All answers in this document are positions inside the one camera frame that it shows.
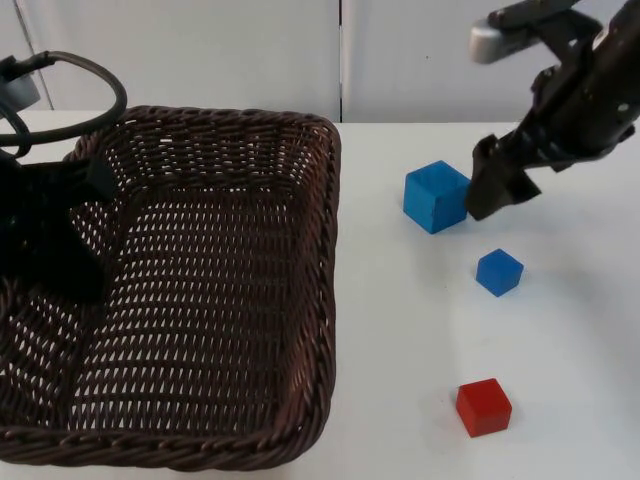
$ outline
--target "brown wicker basket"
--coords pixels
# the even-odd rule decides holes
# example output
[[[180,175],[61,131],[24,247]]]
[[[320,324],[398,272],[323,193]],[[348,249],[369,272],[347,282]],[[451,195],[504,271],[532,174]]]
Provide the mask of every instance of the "brown wicker basket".
[[[334,126],[138,107],[67,160],[89,155],[120,185],[72,212],[105,299],[0,282],[0,459],[195,471],[301,455],[335,382]]]

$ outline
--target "red cube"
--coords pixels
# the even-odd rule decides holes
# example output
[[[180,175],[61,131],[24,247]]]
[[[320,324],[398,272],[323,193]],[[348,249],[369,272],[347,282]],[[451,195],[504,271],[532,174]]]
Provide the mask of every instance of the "red cube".
[[[505,430],[511,418],[511,403],[495,378],[462,385],[456,410],[472,437]]]

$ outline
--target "black mount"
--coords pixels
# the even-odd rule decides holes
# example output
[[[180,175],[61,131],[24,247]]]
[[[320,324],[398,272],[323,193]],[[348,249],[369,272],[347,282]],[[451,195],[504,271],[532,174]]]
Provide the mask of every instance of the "black mount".
[[[21,165],[18,158],[37,144],[86,135],[115,122],[127,103],[119,80],[98,64],[66,52],[42,52],[18,62],[0,60],[0,86],[63,61],[90,71],[116,96],[105,113],[77,125],[30,132],[18,111],[29,106],[29,91],[0,89],[0,118],[15,134],[0,135],[0,277],[16,278],[77,303],[101,300],[104,272],[99,259],[74,229],[70,209],[87,202],[111,202],[118,183],[99,158]]]
[[[117,182],[97,158],[20,165],[0,160],[0,276],[20,277],[72,301],[98,301],[103,271],[69,209],[111,201]]]

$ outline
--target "small blue cube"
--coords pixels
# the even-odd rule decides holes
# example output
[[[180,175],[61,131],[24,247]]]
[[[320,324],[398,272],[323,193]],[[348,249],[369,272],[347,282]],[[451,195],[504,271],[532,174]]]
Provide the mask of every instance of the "small blue cube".
[[[469,179],[441,161],[407,175],[404,213],[429,233],[438,233],[467,218],[464,198]]]
[[[496,297],[500,297],[520,283],[524,265],[504,250],[498,249],[478,262],[476,280]]]

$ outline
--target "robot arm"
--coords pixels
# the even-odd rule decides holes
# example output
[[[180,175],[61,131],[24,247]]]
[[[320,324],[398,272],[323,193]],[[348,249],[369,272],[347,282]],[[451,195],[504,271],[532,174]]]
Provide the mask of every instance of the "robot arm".
[[[18,112],[38,101],[30,74],[62,61],[88,70],[111,86],[115,102],[96,118],[64,128],[30,132]],[[101,158],[22,165],[33,145],[91,133],[118,120],[127,95],[109,71],[65,52],[43,52],[24,61],[0,61],[0,119],[15,130],[0,135],[0,277],[40,284],[77,302],[100,299],[101,264],[71,224],[69,210],[86,202],[109,203],[118,185]],[[17,147],[15,153],[3,147]]]
[[[608,27],[572,9],[579,0],[525,0],[493,12],[472,31],[472,58],[494,63],[543,42],[560,64],[533,83],[533,106],[516,130],[473,152],[466,206],[476,220],[540,194],[525,170],[556,172],[609,155],[640,116],[640,0]]]

